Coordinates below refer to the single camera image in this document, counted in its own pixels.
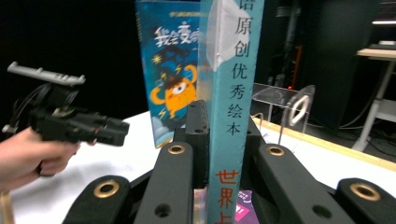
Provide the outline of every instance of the cartoon eye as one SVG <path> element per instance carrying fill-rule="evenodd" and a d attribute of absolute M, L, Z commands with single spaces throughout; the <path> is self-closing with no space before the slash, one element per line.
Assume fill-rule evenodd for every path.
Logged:
<path fill-rule="evenodd" d="M 181 94 L 186 89 L 186 83 L 181 83 L 179 86 L 172 89 L 174 95 Z"/>

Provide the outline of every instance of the transparent acrylic stand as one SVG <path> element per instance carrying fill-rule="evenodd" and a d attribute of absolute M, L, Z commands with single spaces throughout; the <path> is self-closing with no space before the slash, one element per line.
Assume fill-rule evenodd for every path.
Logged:
<path fill-rule="evenodd" d="M 283 89 L 279 87 L 273 87 L 254 83 L 253 85 L 253 101 L 260 102 L 266 106 L 263 109 L 268 110 L 266 112 L 252 115 L 252 117 L 260 116 L 261 127 L 266 129 L 262 130 L 264 139 L 266 142 L 276 143 L 280 145 L 286 145 L 282 141 L 282 134 L 287 130 L 293 130 L 292 137 L 302 139 L 305 133 L 306 124 L 309 118 L 309 112 L 311 109 L 312 101 L 315 94 L 315 86 L 310 85 L 302 88 L 299 91 Z M 279 125 L 279 129 L 275 130 L 271 128 L 272 116 L 275 114 L 281 114 L 281 119 L 276 123 Z"/>

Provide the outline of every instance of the blue book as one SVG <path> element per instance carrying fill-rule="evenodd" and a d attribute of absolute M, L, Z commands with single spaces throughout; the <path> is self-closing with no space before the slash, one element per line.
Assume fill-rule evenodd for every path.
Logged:
<path fill-rule="evenodd" d="M 257 52 L 263 0 L 201 1 L 197 96 L 210 125 L 207 223 L 233 223 Z"/>
<path fill-rule="evenodd" d="M 185 125 L 187 105 L 196 100 L 200 3 L 135 2 L 148 109 L 155 147 Z"/>

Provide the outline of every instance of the human hand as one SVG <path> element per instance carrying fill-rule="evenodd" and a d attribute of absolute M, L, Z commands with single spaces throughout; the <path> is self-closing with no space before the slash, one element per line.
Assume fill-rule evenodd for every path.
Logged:
<path fill-rule="evenodd" d="M 61 172 L 78 149 L 79 144 L 42 141 L 40 134 L 26 128 L 0 143 L 0 190 L 15 189 L 41 175 Z"/>

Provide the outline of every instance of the pink sticker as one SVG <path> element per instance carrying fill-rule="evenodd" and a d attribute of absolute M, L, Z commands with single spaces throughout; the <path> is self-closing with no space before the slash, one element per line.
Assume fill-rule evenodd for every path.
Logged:
<path fill-rule="evenodd" d="M 238 203 L 236 205 L 235 220 L 236 221 L 241 220 L 241 218 L 244 217 L 248 212 L 249 210 L 246 207 Z"/>

